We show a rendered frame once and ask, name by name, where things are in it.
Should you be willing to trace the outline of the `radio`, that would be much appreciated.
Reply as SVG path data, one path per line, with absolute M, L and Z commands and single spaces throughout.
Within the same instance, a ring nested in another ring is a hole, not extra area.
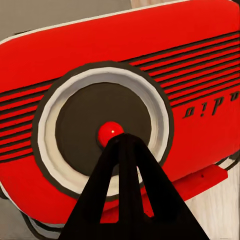
M 187 202 L 240 150 L 240 5 L 173 0 L 0 41 L 0 198 L 40 240 L 64 227 L 110 139 L 142 139 Z M 155 217 L 137 167 L 143 211 Z M 119 164 L 100 223 L 119 221 Z M 44 224 L 45 223 L 45 224 Z

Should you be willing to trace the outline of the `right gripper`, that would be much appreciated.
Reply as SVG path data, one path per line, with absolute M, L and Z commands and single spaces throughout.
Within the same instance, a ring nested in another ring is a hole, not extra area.
M 147 213 L 144 214 L 144 218 L 148 223 L 157 223 L 155 217 L 149 217 Z

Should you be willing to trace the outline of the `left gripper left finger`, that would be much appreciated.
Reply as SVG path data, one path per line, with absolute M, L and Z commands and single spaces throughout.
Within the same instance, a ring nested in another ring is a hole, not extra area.
M 117 223 L 100 223 L 114 167 L 119 164 Z M 57 240 L 133 240 L 126 134 L 109 140 Z

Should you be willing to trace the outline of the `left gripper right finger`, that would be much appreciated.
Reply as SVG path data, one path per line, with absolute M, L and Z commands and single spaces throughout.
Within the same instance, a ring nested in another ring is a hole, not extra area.
M 144 141 L 125 140 L 133 240 L 210 240 Z M 156 223 L 145 220 L 137 167 Z

